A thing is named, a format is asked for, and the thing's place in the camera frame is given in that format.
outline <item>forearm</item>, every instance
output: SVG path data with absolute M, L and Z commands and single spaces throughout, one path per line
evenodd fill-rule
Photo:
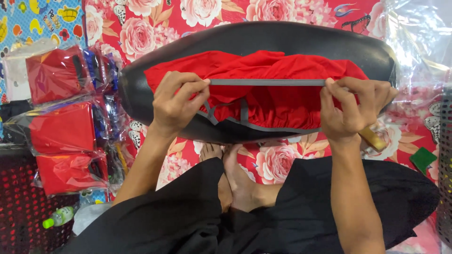
M 129 174 L 122 184 L 113 205 L 155 191 L 166 152 L 174 137 L 161 137 L 149 126 L 144 144 Z
M 359 143 L 331 144 L 331 208 L 346 254 L 383 254 L 383 229 L 364 172 Z

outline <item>red butterfly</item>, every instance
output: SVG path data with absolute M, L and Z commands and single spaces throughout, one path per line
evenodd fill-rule
M 370 23 L 370 15 L 366 15 L 356 21 L 348 21 L 342 24 L 342 30 L 362 33 Z

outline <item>red floral mat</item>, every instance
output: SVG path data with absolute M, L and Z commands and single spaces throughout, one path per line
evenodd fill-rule
M 380 17 L 383 3 L 358 0 L 348 4 L 339 0 L 86 0 L 89 43 L 104 42 L 103 49 L 126 63 L 190 33 L 215 26 L 255 20 L 284 20 L 315 24 L 382 38 L 385 21 Z M 425 126 L 398 126 L 379 123 L 378 132 L 387 148 L 368 151 L 363 157 L 395 161 L 414 169 L 409 156 L 423 146 L 438 155 L 439 107 L 417 111 L 417 121 Z M 128 121 L 126 155 L 135 158 L 146 137 L 147 127 Z M 199 162 L 202 143 L 177 138 L 162 167 L 159 187 L 174 180 Z M 325 136 L 313 133 L 259 144 L 247 144 L 238 157 L 242 168 L 257 183 L 284 182 L 295 158 L 331 155 Z M 438 162 L 432 163 L 427 177 L 438 181 Z M 435 215 L 415 228 L 410 238 L 393 250 L 404 253 L 439 254 L 440 241 L 434 229 Z

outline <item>green bottle cap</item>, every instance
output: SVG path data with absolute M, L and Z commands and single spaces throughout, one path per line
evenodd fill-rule
M 55 224 L 55 222 L 53 221 L 53 219 L 46 219 L 45 221 L 42 222 L 42 226 L 47 229 L 49 227 L 52 227 L 53 224 Z

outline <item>green sponge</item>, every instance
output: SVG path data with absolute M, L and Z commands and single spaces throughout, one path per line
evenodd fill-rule
M 434 162 L 438 157 L 429 152 L 424 147 L 419 148 L 412 156 L 410 156 L 410 161 L 421 171 L 424 175 L 427 175 L 427 167 L 432 162 Z

